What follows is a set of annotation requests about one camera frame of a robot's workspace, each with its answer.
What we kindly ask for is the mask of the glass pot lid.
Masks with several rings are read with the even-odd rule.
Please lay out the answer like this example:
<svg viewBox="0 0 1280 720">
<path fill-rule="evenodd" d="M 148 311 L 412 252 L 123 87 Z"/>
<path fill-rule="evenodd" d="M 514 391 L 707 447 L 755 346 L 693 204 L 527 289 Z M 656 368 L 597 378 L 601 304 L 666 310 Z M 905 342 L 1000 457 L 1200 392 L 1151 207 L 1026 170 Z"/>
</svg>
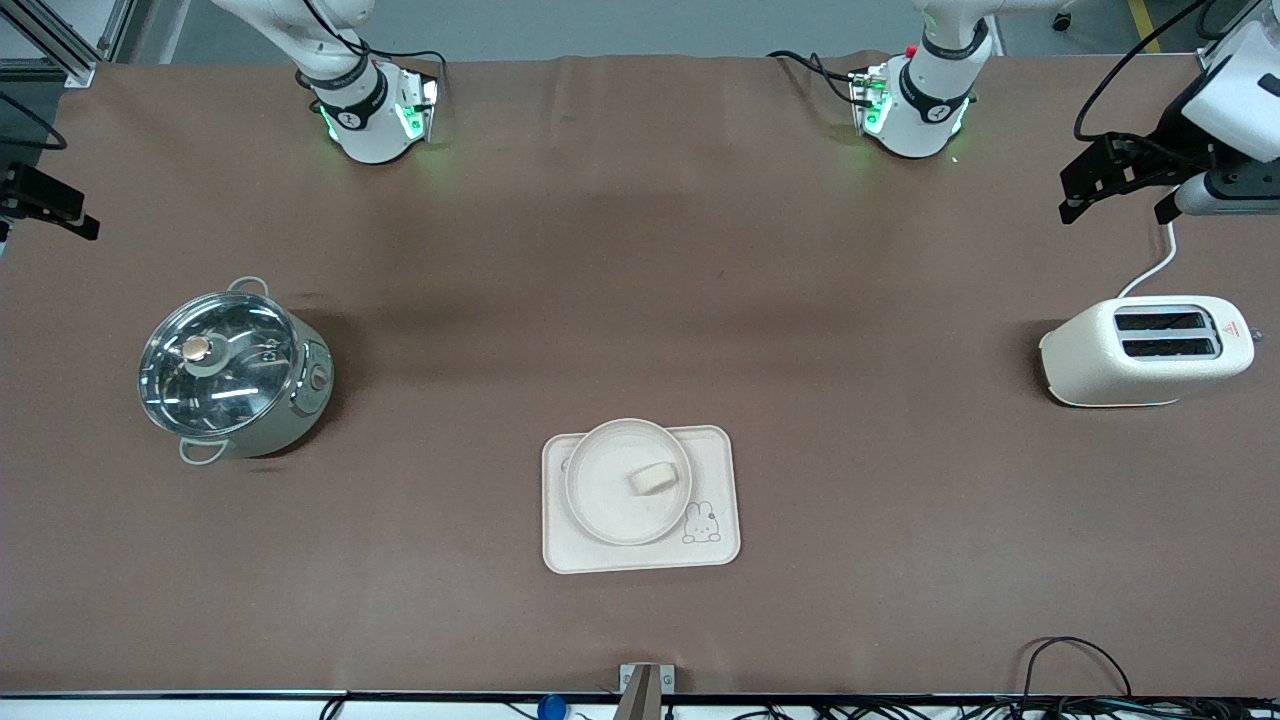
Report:
<svg viewBox="0 0 1280 720">
<path fill-rule="evenodd" d="M 225 436 L 284 395 L 298 356 L 296 323 L 274 301 L 244 290 L 206 293 L 173 311 L 145 342 L 141 406 L 175 436 Z"/>
</svg>

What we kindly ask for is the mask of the cream rabbit print tray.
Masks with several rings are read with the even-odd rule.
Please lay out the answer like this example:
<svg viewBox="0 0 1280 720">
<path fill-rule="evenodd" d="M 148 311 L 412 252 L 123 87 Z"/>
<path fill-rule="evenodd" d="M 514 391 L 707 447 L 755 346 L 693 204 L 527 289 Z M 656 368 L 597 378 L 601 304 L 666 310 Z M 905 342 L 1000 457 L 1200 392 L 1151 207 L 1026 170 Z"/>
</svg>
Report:
<svg viewBox="0 0 1280 720">
<path fill-rule="evenodd" d="M 650 544 L 613 546 L 589 536 L 564 496 L 564 469 L 586 433 L 554 436 L 541 451 L 543 559 L 558 574 L 723 565 L 740 551 L 730 437 L 714 425 L 668 427 L 692 469 L 692 496 L 675 529 Z"/>
</svg>

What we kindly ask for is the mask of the cream two-slot toaster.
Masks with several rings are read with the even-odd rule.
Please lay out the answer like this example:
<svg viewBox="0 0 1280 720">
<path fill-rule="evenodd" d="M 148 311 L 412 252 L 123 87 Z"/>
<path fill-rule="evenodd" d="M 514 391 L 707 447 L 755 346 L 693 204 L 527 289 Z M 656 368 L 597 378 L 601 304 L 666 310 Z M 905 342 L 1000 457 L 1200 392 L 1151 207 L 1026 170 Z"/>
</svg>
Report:
<svg viewBox="0 0 1280 720">
<path fill-rule="evenodd" d="M 1074 407 L 1158 407 L 1240 375 L 1254 361 L 1242 311 L 1208 295 L 1098 302 L 1038 345 L 1048 392 Z"/>
</svg>

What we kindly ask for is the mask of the round cream plate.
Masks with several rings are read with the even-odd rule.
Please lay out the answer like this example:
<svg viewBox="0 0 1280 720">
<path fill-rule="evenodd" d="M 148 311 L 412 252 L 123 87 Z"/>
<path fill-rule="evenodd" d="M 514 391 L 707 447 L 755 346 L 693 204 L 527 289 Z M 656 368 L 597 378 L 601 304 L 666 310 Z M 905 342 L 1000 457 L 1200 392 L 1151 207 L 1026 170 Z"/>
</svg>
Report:
<svg viewBox="0 0 1280 720">
<path fill-rule="evenodd" d="M 680 483 L 659 495 L 634 495 L 630 474 L 655 462 L 675 462 Z M 650 544 L 684 516 L 692 496 L 690 457 L 671 430 L 653 421 L 605 421 L 571 452 L 564 496 L 573 519 L 595 539 L 613 546 Z"/>
</svg>

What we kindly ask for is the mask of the brown table cover cloth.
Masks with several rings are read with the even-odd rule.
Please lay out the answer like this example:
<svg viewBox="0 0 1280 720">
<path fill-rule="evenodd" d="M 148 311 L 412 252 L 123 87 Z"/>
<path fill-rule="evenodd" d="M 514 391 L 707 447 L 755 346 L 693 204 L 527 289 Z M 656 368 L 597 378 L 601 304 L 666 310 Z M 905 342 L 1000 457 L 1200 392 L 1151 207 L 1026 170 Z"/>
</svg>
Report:
<svg viewBox="0 0 1280 720">
<path fill-rule="evenodd" d="M 1280 693 L 1280 218 L 1184 217 L 1149 293 L 1265 336 L 1166 407 L 1062 407 L 1037 345 L 1161 254 L 1160 190 L 1064 225 L 1108 59 L 1000 58 L 943 156 L 764 59 L 457 64 L 443 142 L 351 161 L 284 67 L 106 67 L 50 176 L 102 224 L 0 258 L 0 688 L 1004 692 L 1041 638 L 1149 694 Z M 332 397 L 192 466 L 141 406 L 241 277 Z M 558 574 L 541 451 L 730 437 L 741 546 Z"/>
</svg>

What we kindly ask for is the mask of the pale green electric pot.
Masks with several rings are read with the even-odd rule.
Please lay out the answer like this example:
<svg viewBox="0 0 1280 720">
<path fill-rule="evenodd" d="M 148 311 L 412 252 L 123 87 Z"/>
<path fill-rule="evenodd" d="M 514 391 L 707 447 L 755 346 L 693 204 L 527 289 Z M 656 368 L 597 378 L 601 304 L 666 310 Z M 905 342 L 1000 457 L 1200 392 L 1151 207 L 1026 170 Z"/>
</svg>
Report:
<svg viewBox="0 0 1280 720">
<path fill-rule="evenodd" d="M 260 293 L 285 310 L 296 323 L 300 356 L 284 395 L 260 419 L 215 438 L 192 439 L 173 434 L 180 459 L 192 466 L 268 456 L 292 446 L 317 423 L 334 386 L 335 368 L 328 342 L 307 322 L 284 309 L 271 296 L 266 281 L 246 275 L 230 282 L 227 290 Z"/>
</svg>

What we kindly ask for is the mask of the aluminium frame profile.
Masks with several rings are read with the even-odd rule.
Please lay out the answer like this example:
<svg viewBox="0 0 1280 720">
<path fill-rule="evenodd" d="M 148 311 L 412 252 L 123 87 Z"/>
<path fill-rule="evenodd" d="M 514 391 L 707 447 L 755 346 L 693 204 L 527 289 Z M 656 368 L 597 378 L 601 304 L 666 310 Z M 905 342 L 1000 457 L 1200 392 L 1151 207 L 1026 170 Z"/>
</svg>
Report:
<svg viewBox="0 0 1280 720">
<path fill-rule="evenodd" d="M 0 0 L 0 81 L 87 88 L 97 65 L 124 61 L 143 0 Z"/>
<path fill-rule="evenodd" d="M 1231 37 L 1239 26 L 1252 20 L 1261 6 L 1266 6 L 1268 0 L 1206 0 L 1196 14 L 1196 33 L 1201 41 L 1201 47 L 1196 50 L 1197 61 L 1202 70 L 1210 69 L 1229 46 Z M 1221 6 L 1231 13 L 1229 19 L 1215 20 L 1213 13 Z"/>
</svg>

